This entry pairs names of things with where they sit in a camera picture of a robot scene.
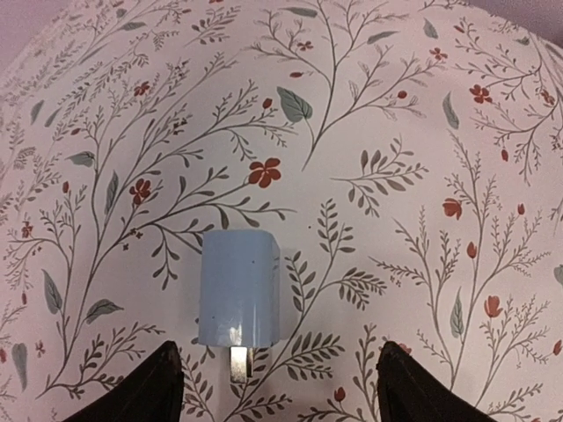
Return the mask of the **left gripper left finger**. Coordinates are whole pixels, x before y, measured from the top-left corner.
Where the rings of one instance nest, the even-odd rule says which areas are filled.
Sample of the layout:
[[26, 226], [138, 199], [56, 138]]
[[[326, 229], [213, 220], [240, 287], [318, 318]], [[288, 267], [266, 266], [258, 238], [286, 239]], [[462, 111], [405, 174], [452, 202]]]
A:
[[179, 348], [166, 340], [114, 389], [65, 422], [178, 422], [183, 394]]

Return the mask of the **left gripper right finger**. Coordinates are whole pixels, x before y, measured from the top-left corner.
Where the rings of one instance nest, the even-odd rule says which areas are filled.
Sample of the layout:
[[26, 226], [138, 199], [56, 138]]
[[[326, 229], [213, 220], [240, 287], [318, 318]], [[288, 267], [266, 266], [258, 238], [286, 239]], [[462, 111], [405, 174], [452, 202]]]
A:
[[377, 361], [377, 399], [385, 422], [491, 422], [456, 396], [400, 345], [387, 341]]

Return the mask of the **light blue plug adapter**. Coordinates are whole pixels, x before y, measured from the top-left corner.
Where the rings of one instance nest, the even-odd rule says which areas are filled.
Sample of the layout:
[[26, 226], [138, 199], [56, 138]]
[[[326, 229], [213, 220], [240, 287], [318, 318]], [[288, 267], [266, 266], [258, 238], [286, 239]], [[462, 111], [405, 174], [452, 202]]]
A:
[[198, 343], [229, 351], [230, 382], [252, 377], [259, 348], [280, 341], [280, 248], [261, 229], [211, 230], [201, 253]]

